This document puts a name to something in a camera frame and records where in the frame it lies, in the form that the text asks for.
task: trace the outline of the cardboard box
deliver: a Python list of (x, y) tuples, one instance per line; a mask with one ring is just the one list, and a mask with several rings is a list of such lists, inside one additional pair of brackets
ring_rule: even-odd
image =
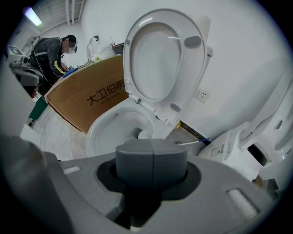
[(84, 133), (100, 115), (127, 97), (122, 55), (60, 78), (45, 95), (57, 113)]

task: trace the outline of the man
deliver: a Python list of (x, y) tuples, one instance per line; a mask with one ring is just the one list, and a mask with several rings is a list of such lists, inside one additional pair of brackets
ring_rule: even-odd
[(61, 55), (76, 52), (76, 45), (76, 37), (68, 35), (62, 39), (44, 38), (34, 47), (29, 63), (44, 75), (38, 88), (41, 95), (45, 95), (59, 77), (69, 71), (69, 68), (61, 62)]

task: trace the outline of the fluorescent light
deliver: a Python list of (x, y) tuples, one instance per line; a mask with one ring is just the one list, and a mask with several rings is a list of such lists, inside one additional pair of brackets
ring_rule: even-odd
[(35, 25), (39, 26), (42, 21), (39, 19), (39, 17), (36, 15), (36, 13), (33, 11), (31, 7), (29, 7), (26, 12), (24, 13), (27, 18), (29, 18)]

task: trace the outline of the electrical outlet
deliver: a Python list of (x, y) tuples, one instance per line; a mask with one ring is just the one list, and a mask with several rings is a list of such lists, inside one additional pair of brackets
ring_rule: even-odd
[(205, 103), (209, 99), (210, 96), (211, 96), (211, 94), (209, 94), (208, 92), (206, 92), (202, 89), (199, 89), (195, 98), (197, 100), (200, 100), (201, 102)]

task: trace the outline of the white toilet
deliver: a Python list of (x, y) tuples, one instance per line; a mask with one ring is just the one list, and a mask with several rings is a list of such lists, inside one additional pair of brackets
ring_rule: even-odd
[(170, 134), (212, 56), (206, 45), (209, 27), (207, 16), (195, 23), (171, 9), (151, 11), (134, 23), (123, 52), (129, 98), (92, 124), (86, 139), (88, 157), (114, 152), (133, 138)]

